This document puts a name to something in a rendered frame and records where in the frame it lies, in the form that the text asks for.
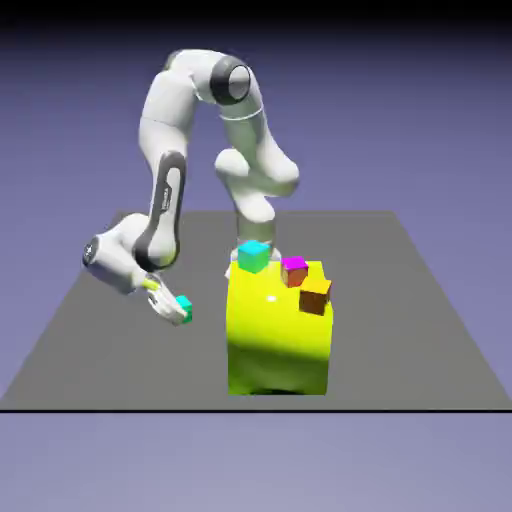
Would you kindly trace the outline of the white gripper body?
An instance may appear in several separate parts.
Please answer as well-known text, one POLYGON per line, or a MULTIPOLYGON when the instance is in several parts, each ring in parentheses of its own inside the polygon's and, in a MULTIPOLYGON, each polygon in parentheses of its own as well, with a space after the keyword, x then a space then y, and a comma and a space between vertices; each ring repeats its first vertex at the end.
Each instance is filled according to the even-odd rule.
POLYGON ((185 321, 186 311, 163 282, 147 278, 146 292, 151 307, 163 319, 175 326, 185 321))

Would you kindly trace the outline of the small cyan cube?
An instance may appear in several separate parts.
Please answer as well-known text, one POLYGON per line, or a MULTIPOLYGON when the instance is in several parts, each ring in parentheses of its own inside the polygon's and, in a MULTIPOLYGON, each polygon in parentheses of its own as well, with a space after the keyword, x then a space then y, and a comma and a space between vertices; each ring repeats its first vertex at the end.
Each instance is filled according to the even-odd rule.
POLYGON ((257 240, 248 240, 238 247, 238 267, 246 272, 257 274, 269 263, 270 245, 257 240))

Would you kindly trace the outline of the small magenta cube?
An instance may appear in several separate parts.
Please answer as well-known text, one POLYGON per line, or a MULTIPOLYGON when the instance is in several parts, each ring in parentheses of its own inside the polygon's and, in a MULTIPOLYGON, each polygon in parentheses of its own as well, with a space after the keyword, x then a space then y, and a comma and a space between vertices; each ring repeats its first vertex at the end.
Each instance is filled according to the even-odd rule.
POLYGON ((281 260, 281 280, 288 287, 299 287, 308 276, 309 265, 301 256, 281 260))

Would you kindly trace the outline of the small orange cube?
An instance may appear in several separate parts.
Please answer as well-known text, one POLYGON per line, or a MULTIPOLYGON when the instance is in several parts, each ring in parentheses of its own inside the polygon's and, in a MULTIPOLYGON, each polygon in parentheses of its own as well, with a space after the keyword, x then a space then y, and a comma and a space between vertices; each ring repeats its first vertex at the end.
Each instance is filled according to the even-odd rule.
POLYGON ((331 280, 306 277, 300 287, 299 310, 304 313, 322 316, 330 301, 331 287, 331 280))

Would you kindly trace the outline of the large yellow box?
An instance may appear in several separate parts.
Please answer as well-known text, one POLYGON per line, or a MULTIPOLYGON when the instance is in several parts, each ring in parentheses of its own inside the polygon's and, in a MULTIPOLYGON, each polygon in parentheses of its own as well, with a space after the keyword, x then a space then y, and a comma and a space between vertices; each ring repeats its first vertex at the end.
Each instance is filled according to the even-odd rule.
MULTIPOLYGON (((325 278, 320 261, 308 265, 307 277, 325 278)), ((322 316, 301 312, 300 287, 283 284, 278 262, 257 274, 231 264, 226 306, 229 394, 327 392, 333 306, 330 300, 322 316)))

